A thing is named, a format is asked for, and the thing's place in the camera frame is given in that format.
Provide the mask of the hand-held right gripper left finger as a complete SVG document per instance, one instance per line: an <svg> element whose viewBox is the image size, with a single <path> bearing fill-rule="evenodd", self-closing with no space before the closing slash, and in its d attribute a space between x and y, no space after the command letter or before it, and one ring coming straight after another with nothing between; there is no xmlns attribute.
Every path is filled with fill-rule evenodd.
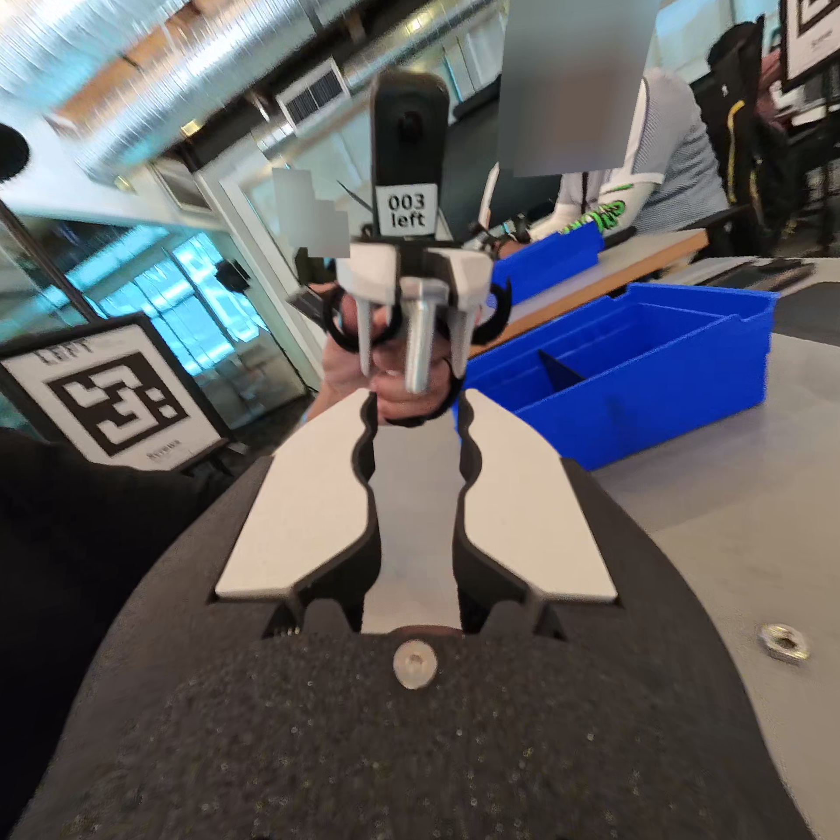
<svg viewBox="0 0 840 840"><path fill-rule="evenodd" d="M371 478L376 395L359 389L307 420L276 450L214 587L221 603L278 605L301 627L335 602L360 633L382 568Z"/></svg>

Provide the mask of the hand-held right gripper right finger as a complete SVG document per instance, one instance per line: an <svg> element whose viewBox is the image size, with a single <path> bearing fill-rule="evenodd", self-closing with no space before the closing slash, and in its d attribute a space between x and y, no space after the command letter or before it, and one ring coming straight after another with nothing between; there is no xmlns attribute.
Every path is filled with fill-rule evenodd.
<svg viewBox="0 0 840 840"><path fill-rule="evenodd" d="M458 399L453 573L468 631L502 604L537 631L550 606L616 606L618 591L564 461L476 389Z"/></svg>

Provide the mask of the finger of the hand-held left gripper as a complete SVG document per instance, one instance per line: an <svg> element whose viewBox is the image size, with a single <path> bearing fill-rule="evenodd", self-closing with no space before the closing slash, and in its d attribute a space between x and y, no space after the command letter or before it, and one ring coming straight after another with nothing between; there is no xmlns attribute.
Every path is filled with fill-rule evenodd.
<svg viewBox="0 0 840 840"><path fill-rule="evenodd" d="M432 275L448 287L444 321L448 327L450 363L463 380L476 325L490 296L493 262L487 253L462 248L433 248Z"/></svg>
<svg viewBox="0 0 840 840"><path fill-rule="evenodd" d="M399 248L394 243L351 243L350 256L337 259L337 280L356 310L356 342L364 377L371 374L372 351L401 329ZM386 330L373 338L375 311L387 313Z"/></svg>

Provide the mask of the blue plastic bin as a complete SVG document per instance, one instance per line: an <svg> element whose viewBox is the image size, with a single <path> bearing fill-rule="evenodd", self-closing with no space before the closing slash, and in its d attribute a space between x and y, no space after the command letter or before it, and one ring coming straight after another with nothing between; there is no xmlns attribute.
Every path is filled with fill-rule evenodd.
<svg viewBox="0 0 840 840"><path fill-rule="evenodd" d="M633 283L473 358L465 387L600 469L762 404L778 297ZM585 381L553 392L539 350Z"/></svg>
<svg viewBox="0 0 840 840"><path fill-rule="evenodd" d="M596 266L604 244L593 222L552 234L496 262L491 285L510 286L511 305L517 306Z"/></svg>

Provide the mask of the steel hex nut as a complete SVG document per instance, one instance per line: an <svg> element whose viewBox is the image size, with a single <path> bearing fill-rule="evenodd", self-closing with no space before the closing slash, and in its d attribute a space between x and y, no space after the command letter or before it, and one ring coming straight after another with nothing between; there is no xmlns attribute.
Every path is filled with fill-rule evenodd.
<svg viewBox="0 0 840 840"><path fill-rule="evenodd" d="M798 629L782 623L763 623L758 641L764 653L780 662L801 665L811 656L811 647Z"/></svg>

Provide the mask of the black tilted monitor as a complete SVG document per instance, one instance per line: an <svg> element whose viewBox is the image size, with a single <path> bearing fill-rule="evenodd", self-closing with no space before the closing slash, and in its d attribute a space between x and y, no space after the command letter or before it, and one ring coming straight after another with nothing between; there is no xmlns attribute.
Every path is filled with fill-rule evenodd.
<svg viewBox="0 0 840 840"><path fill-rule="evenodd" d="M303 317L309 319L321 329L326 329L326 319L324 318L325 303L322 295L317 293L310 286L299 287L291 293L286 304L297 310Z"/></svg>

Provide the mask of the wood-edged table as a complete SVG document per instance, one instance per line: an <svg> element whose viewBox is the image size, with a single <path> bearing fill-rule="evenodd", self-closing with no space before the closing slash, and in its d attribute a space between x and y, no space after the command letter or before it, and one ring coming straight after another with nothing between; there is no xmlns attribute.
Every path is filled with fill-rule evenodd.
<svg viewBox="0 0 840 840"><path fill-rule="evenodd" d="M657 271L686 264L708 244L707 231L702 228L631 237L603 251L595 266L514 306L501 335L487 346L473 345L469 357L473 359Z"/></svg>

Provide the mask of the grey flat device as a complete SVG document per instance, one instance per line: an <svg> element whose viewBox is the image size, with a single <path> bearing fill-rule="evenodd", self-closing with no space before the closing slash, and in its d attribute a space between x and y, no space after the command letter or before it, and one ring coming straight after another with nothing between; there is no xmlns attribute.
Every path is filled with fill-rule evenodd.
<svg viewBox="0 0 840 840"><path fill-rule="evenodd" d="M815 273L822 261L802 257L730 257L700 260L682 269L658 272L649 282L671 286L782 291Z"/></svg>

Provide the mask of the person's black sweater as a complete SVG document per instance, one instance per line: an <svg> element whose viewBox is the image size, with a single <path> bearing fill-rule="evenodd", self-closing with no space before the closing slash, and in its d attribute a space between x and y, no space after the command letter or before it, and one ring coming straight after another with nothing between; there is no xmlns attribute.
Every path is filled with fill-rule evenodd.
<svg viewBox="0 0 840 840"><path fill-rule="evenodd" d="M2 428L2 838L84 836L87 793L196 667L201 601L266 477L92 463Z"/></svg>

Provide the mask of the framed code sign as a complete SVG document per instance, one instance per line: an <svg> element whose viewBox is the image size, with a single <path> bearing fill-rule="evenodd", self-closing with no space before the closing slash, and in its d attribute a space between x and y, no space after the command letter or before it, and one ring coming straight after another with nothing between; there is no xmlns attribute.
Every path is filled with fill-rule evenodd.
<svg viewBox="0 0 840 840"><path fill-rule="evenodd" d="M142 313L6 342L1 383L38 436L95 464L184 473L233 440Z"/></svg>
<svg viewBox="0 0 840 840"><path fill-rule="evenodd" d="M839 1L780 1L782 91L838 62Z"/></svg>

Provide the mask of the black jacket yellow stripes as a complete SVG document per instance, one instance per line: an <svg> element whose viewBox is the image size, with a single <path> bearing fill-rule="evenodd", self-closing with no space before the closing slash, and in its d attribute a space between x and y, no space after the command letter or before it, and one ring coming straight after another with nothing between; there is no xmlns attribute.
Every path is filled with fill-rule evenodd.
<svg viewBox="0 0 840 840"><path fill-rule="evenodd" d="M788 136L761 107L763 34L763 15L732 26L710 47L707 73L690 83L732 208L737 256L772 255L795 197Z"/></svg>

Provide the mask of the dark grey flat panel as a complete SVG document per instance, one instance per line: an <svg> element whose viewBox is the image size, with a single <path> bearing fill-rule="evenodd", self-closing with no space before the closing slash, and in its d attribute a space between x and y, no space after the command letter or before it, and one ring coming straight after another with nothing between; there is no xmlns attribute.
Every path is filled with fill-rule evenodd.
<svg viewBox="0 0 840 840"><path fill-rule="evenodd" d="M839 347L839 284L819 282L781 297L775 307L773 332Z"/></svg>

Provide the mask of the black round-top stand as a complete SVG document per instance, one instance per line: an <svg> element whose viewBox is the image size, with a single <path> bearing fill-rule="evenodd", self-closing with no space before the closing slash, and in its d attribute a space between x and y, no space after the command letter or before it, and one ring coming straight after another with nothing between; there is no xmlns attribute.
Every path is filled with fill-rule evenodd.
<svg viewBox="0 0 840 840"><path fill-rule="evenodd" d="M20 175L30 160L30 148L23 134L6 124L1 125L1 183ZM37 267L68 298L87 322L101 321L100 316L84 295L58 269L43 246L29 232L20 218L1 201L1 219L16 244L35 262Z"/></svg>

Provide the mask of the silver spiral air duct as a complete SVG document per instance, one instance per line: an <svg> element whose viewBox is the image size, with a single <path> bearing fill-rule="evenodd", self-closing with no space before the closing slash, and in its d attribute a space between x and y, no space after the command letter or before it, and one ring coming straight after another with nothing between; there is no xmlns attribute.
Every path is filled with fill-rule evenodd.
<svg viewBox="0 0 840 840"><path fill-rule="evenodd" d="M49 109L70 98L182 2L2 2L1 86Z"/></svg>
<svg viewBox="0 0 840 840"><path fill-rule="evenodd" d="M76 163L94 182L153 159L203 126L315 34L301 2L230 2L175 48L124 83L80 132Z"/></svg>
<svg viewBox="0 0 840 840"><path fill-rule="evenodd" d="M368 106L374 78L384 70L429 72L440 77L453 109L487 88L501 73L509 2L428 2L339 69L349 97L301 124L278 117L252 132L268 161L307 148L339 130Z"/></svg>

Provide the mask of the white wall vent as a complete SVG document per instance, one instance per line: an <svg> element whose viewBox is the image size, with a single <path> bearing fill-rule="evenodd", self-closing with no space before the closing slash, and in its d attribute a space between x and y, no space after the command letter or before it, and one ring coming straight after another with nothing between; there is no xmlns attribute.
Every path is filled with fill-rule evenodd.
<svg viewBox="0 0 840 840"><path fill-rule="evenodd" d="M275 94L281 114L294 131L321 121L350 99L347 80L334 58Z"/></svg>

